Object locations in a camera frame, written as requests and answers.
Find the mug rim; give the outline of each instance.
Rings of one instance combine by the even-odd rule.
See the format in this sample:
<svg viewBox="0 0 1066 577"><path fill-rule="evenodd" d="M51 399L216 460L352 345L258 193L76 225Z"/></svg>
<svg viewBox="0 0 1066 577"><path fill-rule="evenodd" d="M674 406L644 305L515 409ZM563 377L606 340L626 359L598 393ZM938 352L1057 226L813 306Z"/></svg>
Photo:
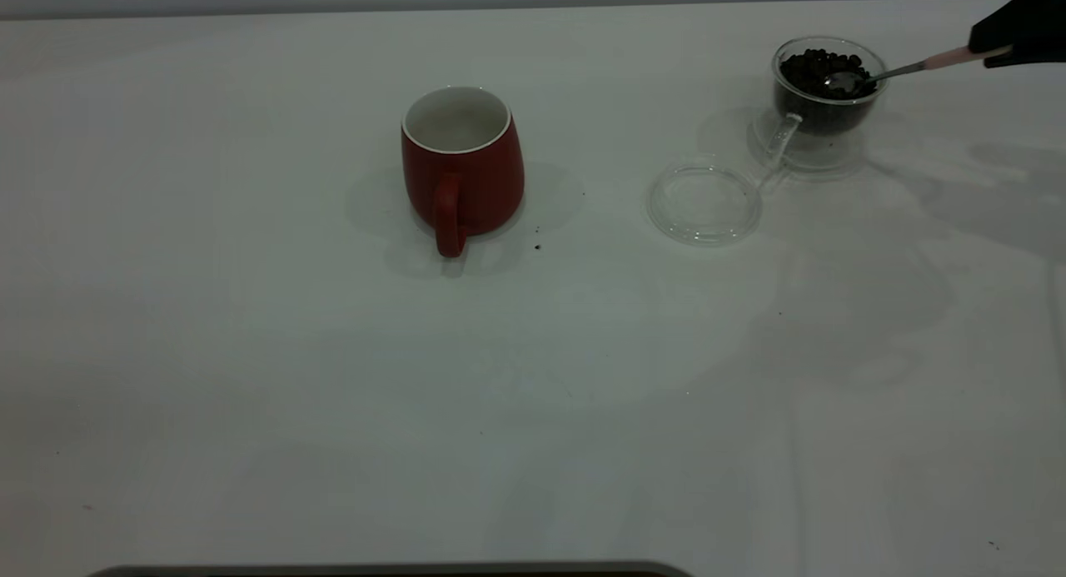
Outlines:
<svg viewBox="0 0 1066 577"><path fill-rule="evenodd" d="M440 150L439 148L433 148L432 146L426 146L425 144L422 144L421 142L418 141L418 139L416 139L414 135L410 134L410 130L407 129L407 118L410 117L410 112L415 109L416 106L418 106L419 102L425 100L431 96L438 95L442 92L458 91L458 90L478 91L483 94L487 94L488 96L491 96L491 98L495 99L496 102L499 102L501 106L503 106L503 110L506 111L507 113L507 121L504 122L503 127L499 130L499 133L496 133L496 135L494 135L490 140L488 140L483 144L479 144L471 148L464 148L462 150ZM423 150L429 150L430 153L434 153L437 155L469 155L469 153L477 153L478 150L488 148L492 144L496 144L496 141L499 141L501 138L503 138L503 134L507 133L507 130L511 129L511 122L512 122L511 107L507 107L507 103L503 102L502 98L485 90L484 87L480 85L447 85L441 89L430 91L423 94L422 96L419 96L414 102L411 102L410 107L407 108L407 111L404 111L403 119L401 119L400 122L400 127L403 129L404 137L406 137L411 144L418 146Z"/></svg>
<svg viewBox="0 0 1066 577"><path fill-rule="evenodd" d="M836 106L836 107L851 107L853 105L860 105L860 103L863 103L863 102L869 102L869 101L873 100L874 98L877 98L878 96L881 96L881 94L883 92L885 92L886 90L888 90L888 82L889 82L889 80L882 80L879 82L879 85L877 86L877 90L875 90L873 92L873 94L868 94L868 95L863 96L862 98L847 98L847 99L844 99L844 100L837 100L837 99L834 99L834 98L822 98L820 96L814 96L812 94L807 94L807 92L804 92L804 91L797 89L796 86L792 85L791 83L789 83L789 81L787 79L785 79L785 76L781 75L781 63L780 63L781 51L785 50L786 47L789 47L789 46L794 45L796 43L801 43L803 41L813 41L813 39L835 41L835 42L846 44L849 46L854 46L855 48L857 48L857 49L866 52L867 54L869 54L869 57L873 58L873 60L876 61L877 63L881 63L882 67L886 67L886 68L888 67L888 65L885 64L885 61L882 60L882 58L878 57L876 52L870 50L868 47L865 47L865 46L860 45L860 43L857 43L857 42L854 42L854 41L850 41L850 39L846 39L846 38L842 38L840 36L827 36L827 35L819 35L819 34L810 35L810 36L800 36L798 38L792 38L789 42L782 44L781 46L777 47L776 51L774 51L774 60L773 60L774 78L777 80L777 83L779 83L782 86L785 86L786 90L788 90L792 94L795 94L796 96L801 96L803 98L806 98L807 100L812 100L814 102L820 102L820 103L823 103L823 105L833 105L833 106Z"/></svg>

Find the spoon handle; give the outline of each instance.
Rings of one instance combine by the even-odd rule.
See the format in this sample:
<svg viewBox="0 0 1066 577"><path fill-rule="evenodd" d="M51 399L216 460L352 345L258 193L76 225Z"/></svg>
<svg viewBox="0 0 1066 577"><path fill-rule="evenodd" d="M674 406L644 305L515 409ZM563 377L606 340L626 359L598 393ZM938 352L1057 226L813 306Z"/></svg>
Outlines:
<svg viewBox="0 0 1066 577"><path fill-rule="evenodd" d="M1005 54L1010 52L1011 47L1004 46L1003 48L997 48L996 50L989 50L988 52L970 52L969 48L960 47L954 50L949 50L948 52L941 52L940 54L934 54L925 61L919 61L918 63L911 63L910 65L905 65L899 69L891 69L891 71L885 71L884 74L874 76L867 80L867 82L876 82L885 78L894 78L895 76L903 76L905 74L914 74L915 71L924 71L925 69L939 69L941 67L948 67L951 65L958 65L959 63L969 63L970 61L980 61L981 59L987 59L989 57L999 57L1000 54Z"/></svg>

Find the metal spoon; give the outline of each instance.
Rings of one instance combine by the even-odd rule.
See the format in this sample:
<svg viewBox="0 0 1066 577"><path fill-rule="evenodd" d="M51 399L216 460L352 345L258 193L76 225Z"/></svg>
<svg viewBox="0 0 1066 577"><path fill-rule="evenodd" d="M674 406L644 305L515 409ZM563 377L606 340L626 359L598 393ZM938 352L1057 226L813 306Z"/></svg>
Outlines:
<svg viewBox="0 0 1066 577"><path fill-rule="evenodd" d="M891 69L891 71L885 71L884 74L878 74L868 79L862 79L862 76L856 74L855 71L837 71L836 74L829 74L829 76L826 76L825 84L826 87L842 90L851 94L853 92L859 92L867 84L879 82L881 80L887 78L894 78L895 76L914 74L916 71L924 71L925 69L939 69L949 65L957 65L959 63L969 63L970 61L987 59L988 57L999 57L1000 54L1006 54L1007 52L1011 52L1010 46L981 53L970 52L970 49L964 46L962 48L956 48L955 50L949 50L948 52L935 54L925 61L911 63L910 65L905 65L899 69Z"/></svg>

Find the mug handle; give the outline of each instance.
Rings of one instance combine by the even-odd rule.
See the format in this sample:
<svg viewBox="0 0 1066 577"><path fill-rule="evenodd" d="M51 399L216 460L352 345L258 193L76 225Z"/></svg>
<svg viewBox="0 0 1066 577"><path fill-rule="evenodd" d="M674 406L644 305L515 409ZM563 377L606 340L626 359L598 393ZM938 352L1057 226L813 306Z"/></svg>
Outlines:
<svg viewBox="0 0 1066 577"><path fill-rule="evenodd" d="M433 230L437 233L437 252L455 258L463 254L466 228L459 227L459 175L446 173L433 193Z"/></svg>
<svg viewBox="0 0 1066 577"><path fill-rule="evenodd" d="M785 179L785 172L781 171L781 158L785 156L785 149L789 147L789 142L796 134L796 130L800 129L800 124L802 123L803 117L795 113L788 113L777 124L774 135L770 137L770 143L766 144L766 176L762 178L762 183L759 185L759 190L763 194L773 192Z"/></svg>

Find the red mug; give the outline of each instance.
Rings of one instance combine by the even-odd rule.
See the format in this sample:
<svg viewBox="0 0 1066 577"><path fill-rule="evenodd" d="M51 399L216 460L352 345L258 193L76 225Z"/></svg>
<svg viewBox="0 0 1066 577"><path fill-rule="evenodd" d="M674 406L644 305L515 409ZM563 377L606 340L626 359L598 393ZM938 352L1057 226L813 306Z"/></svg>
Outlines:
<svg viewBox="0 0 1066 577"><path fill-rule="evenodd" d="M518 210L526 187L511 109L480 87L419 98L403 118L403 175L437 251L463 253L467 236L491 231Z"/></svg>

